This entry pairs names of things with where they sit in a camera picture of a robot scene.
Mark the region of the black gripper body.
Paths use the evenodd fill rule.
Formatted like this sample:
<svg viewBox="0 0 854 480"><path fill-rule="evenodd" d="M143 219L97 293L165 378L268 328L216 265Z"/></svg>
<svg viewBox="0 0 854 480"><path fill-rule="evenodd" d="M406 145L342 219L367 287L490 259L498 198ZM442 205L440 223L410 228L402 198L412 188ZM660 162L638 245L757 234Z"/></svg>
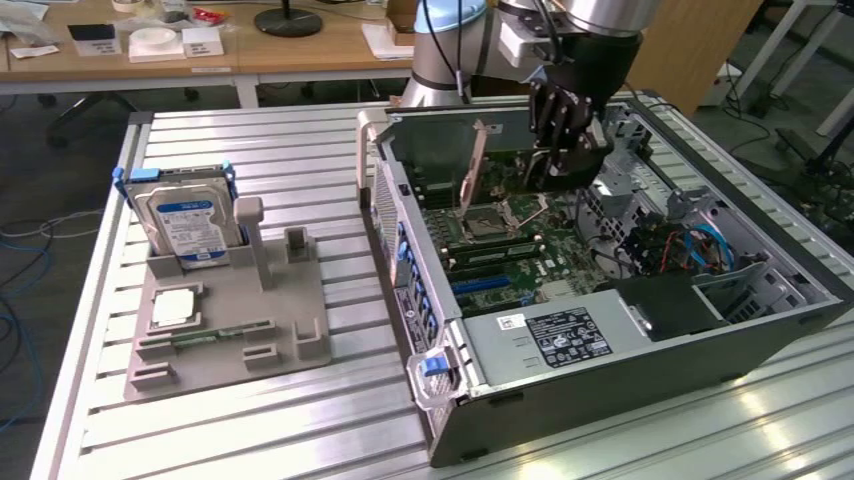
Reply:
<svg viewBox="0 0 854 480"><path fill-rule="evenodd" d="M560 38L563 61L544 67L546 82L590 98L602 109L623 86L643 34L627 37L574 34Z"/></svg>

